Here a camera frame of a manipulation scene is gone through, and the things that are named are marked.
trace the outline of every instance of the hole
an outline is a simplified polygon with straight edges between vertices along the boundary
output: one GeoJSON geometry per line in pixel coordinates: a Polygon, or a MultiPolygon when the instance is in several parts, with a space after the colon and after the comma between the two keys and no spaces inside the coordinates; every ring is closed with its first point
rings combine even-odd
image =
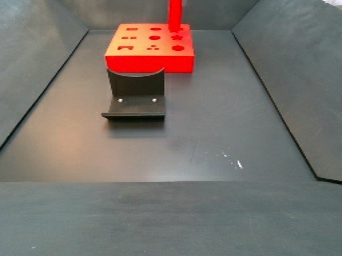
{"type": "Polygon", "coordinates": [[[182,46],[182,45],[176,45],[176,46],[173,46],[173,50],[174,51],[184,51],[185,50],[185,46],[182,46]]]}
{"type": "Polygon", "coordinates": [[[181,35],[176,35],[176,36],[172,36],[173,40],[182,40],[184,39],[184,36],[181,35]]]}
{"type": "Polygon", "coordinates": [[[161,36],[150,36],[150,39],[151,39],[151,40],[159,40],[159,39],[161,39],[161,36]]]}
{"type": "Polygon", "coordinates": [[[134,46],[119,46],[118,47],[118,50],[123,50],[123,49],[129,49],[129,50],[133,50],[134,49],[134,46]]]}

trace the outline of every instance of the black bracket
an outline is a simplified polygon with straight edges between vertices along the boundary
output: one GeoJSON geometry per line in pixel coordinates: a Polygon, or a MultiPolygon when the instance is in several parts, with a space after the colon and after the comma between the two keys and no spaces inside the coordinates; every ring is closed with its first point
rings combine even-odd
{"type": "Polygon", "coordinates": [[[107,70],[113,102],[107,119],[165,118],[165,69],[149,76],[126,76],[107,70]]]}

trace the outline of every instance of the circular hole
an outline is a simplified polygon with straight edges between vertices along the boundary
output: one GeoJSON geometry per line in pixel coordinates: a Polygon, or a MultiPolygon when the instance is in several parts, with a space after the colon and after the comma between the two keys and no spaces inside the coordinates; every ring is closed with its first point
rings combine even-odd
{"type": "Polygon", "coordinates": [[[161,36],[150,36],[150,39],[151,39],[151,40],[159,40],[159,39],[161,39],[161,36]]]}
{"type": "Polygon", "coordinates": [[[185,50],[185,46],[182,46],[182,45],[176,45],[176,46],[173,46],[173,50],[174,51],[184,51],[185,50]]]}

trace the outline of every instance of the bin floor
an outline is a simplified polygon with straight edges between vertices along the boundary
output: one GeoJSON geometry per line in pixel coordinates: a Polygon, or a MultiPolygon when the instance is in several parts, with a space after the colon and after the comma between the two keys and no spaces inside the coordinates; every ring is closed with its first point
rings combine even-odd
{"type": "Polygon", "coordinates": [[[194,31],[193,74],[166,75],[166,120],[109,122],[105,52],[93,31],[0,152],[0,181],[313,181],[228,31],[194,31]]]}

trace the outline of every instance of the gray floor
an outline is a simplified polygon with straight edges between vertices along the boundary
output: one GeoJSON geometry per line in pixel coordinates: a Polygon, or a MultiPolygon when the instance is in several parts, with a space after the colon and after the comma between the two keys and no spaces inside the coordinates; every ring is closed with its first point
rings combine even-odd
{"type": "Polygon", "coordinates": [[[0,152],[0,181],[313,181],[228,31],[196,31],[194,74],[167,74],[163,122],[101,116],[111,90],[91,32],[0,152]]]}
{"type": "Polygon", "coordinates": [[[6,256],[341,256],[340,185],[0,186],[6,256]]]}

